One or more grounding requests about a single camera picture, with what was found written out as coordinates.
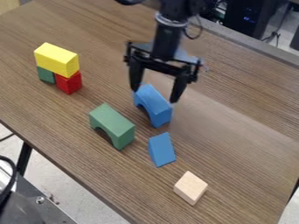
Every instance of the metal frame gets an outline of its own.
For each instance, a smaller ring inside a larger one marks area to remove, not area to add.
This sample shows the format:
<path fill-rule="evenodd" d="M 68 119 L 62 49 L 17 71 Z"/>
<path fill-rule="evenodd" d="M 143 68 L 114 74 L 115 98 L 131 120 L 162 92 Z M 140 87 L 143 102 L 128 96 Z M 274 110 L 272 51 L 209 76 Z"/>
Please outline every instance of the metal frame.
<path fill-rule="evenodd" d="M 32 147 L 26 142 L 24 142 L 17 161 L 17 172 L 22 177 L 26 172 L 31 153 L 32 153 Z"/>

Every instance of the toy block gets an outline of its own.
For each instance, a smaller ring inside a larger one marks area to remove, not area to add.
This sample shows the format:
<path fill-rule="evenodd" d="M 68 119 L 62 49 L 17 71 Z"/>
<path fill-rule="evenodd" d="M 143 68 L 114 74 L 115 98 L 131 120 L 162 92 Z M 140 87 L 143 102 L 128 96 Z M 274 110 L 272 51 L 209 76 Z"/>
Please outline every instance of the toy block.
<path fill-rule="evenodd" d="M 89 113 L 89 121 L 94 130 L 104 130 L 119 151 L 134 140 L 135 125 L 106 103 Z"/>
<path fill-rule="evenodd" d="M 142 85 L 134 94 L 134 105 L 143 106 L 149 113 L 151 124 L 155 128 L 170 122 L 172 116 L 172 106 L 150 85 Z"/>
<path fill-rule="evenodd" d="M 161 167 L 176 161 L 176 155 L 168 132 L 149 139 L 148 151 L 156 167 Z"/>
<path fill-rule="evenodd" d="M 42 68 L 40 66 L 38 66 L 38 77 L 42 81 L 49 82 L 52 84 L 56 83 L 55 74 L 53 72 L 45 70 L 44 68 Z"/>
<path fill-rule="evenodd" d="M 208 187 L 205 181 L 187 171 L 174 185 L 173 191 L 194 206 Z"/>
<path fill-rule="evenodd" d="M 56 75 L 56 85 L 57 87 L 65 92 L 66 94 L 70 95 L 80 88 L 82 88 L 82 77 L 80 71 L 75 73 L 71 78 L 67 79 L 59 74 Z"/>
<path fill-rule="evenodd" d="M 61 47 L 44 43 L 34 51 L 38 67 L 70 78 L 79 68 L 78 54 Z"/>

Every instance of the cable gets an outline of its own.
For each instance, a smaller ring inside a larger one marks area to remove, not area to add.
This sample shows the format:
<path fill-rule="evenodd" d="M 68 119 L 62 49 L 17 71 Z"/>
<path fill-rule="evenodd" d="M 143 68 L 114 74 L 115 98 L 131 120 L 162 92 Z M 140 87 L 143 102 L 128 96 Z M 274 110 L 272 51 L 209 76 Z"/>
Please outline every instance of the cable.
<path fill-rule="evenodd" d="M 11 167 L 11 170 L 12 170 L 12 174 L 10 176 L 10 181 L 9 181 L 9 183 L 7 184 L 7 186 L 4 188 L 4 190 L 0 194 L 0 207 L 1 207 L 3 205 L 3 202 L 5 201 L 5 199 L 10 195 L 10 191 L 11 191 L 13 185 L 16 182 L 16 178 L 17 178 L 17 167 L 7 157 L 0 156 L 0 160 L 3 160 L 4 162 L 8 163 L 10 165 L 10 167 Z"/>
<path fill-rule="evenodd" d="M 198 38 L 201 36 L 201 34 L 203 33 L 204 27 L 203 27 L 203 25 L 202 25 L 202 23 L 201 23 L 200 16 L 197 15 L 197 16 L 196 16 L 196 19 L 198 20 L 198 34 L 197 34 L 196 36 L 194 36 L 194 37 L 190 36 L 190 34 L 189 34 L 188 31 L 187 31 L 187 27 L 186 27 L 186 28 L 184 29 L 184 35 L 185 35 L 188 39 L 198 39 Z"/>
<path fill-rule="evenodd" d="M 1 143 L 2 141 L 4 141 L 4 140 L 10 138 L 10 137 L 13 137 L 14 135 L 15 135 L 15 134 L 11 133 L 10 135 L 5 136 L 4 138 L 1 138 L 1 139 L 0 139 L 0 143 Z"/>

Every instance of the yellow block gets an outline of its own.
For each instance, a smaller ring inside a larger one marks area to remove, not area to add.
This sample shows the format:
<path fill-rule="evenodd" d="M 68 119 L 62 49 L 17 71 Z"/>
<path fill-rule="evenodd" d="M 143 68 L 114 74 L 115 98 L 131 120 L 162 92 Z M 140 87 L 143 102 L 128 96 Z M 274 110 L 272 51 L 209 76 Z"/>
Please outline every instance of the yellow block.
<path fill-rule="evenodd" d="M 38 67 L 70 78 L 79 68 L 78 54 L 61 47 L 44 43 L 34 51 Z"/>

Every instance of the blue arch block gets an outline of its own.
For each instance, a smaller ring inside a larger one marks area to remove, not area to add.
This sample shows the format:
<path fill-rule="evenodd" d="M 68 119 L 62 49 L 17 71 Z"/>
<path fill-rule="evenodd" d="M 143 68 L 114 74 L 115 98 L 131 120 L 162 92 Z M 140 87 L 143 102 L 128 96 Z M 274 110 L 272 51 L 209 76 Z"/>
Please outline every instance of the blue arch block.
<path fill-rule="evenodd" d="M 156 167 L 161 167 L 176 161 L 176 154 L 173 150 L 170 134 L 168 132 L 151 137 L 148 143 L 148 151 Z"/>
<path fill-rule="evenodd" d="M 143 106 L 148 111 L 151 124 L 155 128 L 170 122 L 172 106 L 152 85 L 140 86 L 133 97 L 135 106 Z"/>

